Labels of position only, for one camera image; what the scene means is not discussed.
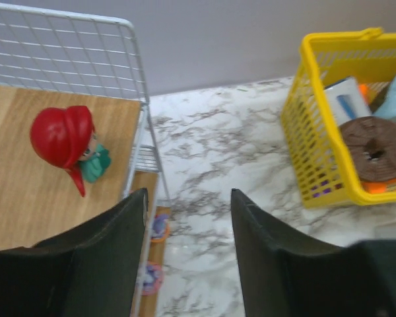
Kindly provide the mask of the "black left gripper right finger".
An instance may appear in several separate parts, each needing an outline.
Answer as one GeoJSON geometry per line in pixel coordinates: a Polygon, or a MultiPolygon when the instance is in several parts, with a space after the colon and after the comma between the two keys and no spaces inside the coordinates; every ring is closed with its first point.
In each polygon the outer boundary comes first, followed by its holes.
{"type": "Polygon", "coordinates": [[[230,210],[247,316],[396,316],[396,240],[329,244],[238,189],[230,210]]]}

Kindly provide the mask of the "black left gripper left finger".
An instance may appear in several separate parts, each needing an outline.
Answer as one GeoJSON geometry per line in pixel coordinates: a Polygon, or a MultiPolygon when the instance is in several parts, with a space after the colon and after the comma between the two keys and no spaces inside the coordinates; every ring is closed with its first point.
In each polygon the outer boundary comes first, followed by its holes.
{"type": "Polygon", "coordinates": [[[128,316],[145,217],[146,189],[30,248],[0,250],[0,316],[128,316]]]}

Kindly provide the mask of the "purple bunny donut toy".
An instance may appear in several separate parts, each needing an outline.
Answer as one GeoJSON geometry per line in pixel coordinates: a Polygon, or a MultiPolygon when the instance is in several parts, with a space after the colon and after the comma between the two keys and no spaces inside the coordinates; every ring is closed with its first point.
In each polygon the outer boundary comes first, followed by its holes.
{"type": "Polygon", "coordinates": [[[164,272],[161,265],[156,262],[148,261],[146,265],[145,277],[143,279],[143,296],[157,294],[164,281],[164,272]]]}

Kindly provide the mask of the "purple figure orange donut toy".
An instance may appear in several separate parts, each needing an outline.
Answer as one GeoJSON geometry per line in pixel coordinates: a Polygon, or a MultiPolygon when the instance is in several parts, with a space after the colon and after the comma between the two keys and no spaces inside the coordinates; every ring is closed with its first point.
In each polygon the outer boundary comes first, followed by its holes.
{"type": "Polygon", "coordinates": [[[152,243],[160,243],[166,240],[170,233],[168,219],[169,215],[165,213],[155,216],[150,239],[152,243]]]}

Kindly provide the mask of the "yellow plastic basket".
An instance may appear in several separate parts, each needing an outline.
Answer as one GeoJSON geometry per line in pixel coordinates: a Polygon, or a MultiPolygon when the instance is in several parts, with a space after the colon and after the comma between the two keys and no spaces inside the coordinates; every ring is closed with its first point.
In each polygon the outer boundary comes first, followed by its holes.
{"type": "Polygon", "coordinates": [[[396,33],[367,28],[303,38],[280,121],[305,207],[396,202],[396,192],[370,194],[361,186],[324,91],[354,77],[373,99],[395,76],[396,33]]]}

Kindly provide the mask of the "small red strawberry toy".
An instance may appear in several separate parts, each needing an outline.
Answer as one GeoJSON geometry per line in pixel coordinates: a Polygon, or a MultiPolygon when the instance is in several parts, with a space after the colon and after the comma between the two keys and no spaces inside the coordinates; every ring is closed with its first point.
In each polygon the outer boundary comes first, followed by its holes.
{"type": "Polygon", "coordinates": [[[84,182],[97,181],[112,162],[86,106],[40,111],[30,128],[30,142],[41,159],[68,173],[81,196],[86,193],[84,182]]]}

